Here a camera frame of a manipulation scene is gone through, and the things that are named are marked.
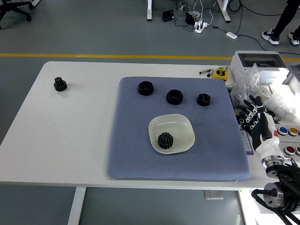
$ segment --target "black charger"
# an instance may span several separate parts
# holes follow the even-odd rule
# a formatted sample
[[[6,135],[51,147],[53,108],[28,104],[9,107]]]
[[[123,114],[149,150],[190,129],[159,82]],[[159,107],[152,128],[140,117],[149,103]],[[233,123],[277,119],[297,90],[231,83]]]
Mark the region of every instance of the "black charger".
[[[186,23],[187,24],[192,24],[192,25],[195,24],[195,19],[188,12],[186,12]]]
[[[174,19],[174,12],[173,10],[168,10],[163,12],[163,21],[171,21]]]

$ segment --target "square bowl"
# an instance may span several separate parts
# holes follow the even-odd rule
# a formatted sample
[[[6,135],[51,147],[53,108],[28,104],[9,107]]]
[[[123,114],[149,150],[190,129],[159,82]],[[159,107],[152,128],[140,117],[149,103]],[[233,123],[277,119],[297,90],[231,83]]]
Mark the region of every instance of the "square bowl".
[[[158,137],[163,132],[173,136],[173,145],[162,149]],[[191,122],[180,114],[157,116],[149,123],[149,136],[153,148],[162,154],[173,154],[189,150],[195,143],[195,134]]]

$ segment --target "black pants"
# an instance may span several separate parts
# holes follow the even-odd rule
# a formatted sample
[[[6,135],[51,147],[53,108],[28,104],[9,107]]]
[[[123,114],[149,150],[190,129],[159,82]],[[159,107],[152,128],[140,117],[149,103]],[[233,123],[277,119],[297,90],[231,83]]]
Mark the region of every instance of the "black pants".
[[[285,27],[292,21],[299,6],[300,6],[300,0],[288,0],[287,1],[287,6],[285,7],[285,9],[278,21],[278,24],[273,31],[274,37],[276,37],[276,38],[279,37],[279,35],[283,32]],[[295,35],[297,37],[300,37],[300,25],[295,30]]]

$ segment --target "yellow tape measure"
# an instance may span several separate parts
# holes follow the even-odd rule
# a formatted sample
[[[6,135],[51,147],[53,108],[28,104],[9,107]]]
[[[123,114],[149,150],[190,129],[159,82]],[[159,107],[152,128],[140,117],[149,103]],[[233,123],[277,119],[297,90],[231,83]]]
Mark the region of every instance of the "yellow tape measure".
[[[228,80],[228,70],[227,69],[215,69],[212,74],[212,78],[222,79],[224,81]]]

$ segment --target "marker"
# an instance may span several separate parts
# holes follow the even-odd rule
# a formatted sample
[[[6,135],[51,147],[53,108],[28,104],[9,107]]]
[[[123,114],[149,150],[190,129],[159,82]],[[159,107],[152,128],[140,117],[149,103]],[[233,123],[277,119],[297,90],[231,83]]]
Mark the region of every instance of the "marker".
[[[205,69],[205,70],[201,70],[199,72],[199,74],[205,74],[205,73],[208,73],[209,71],[211,71],[212,69]]]

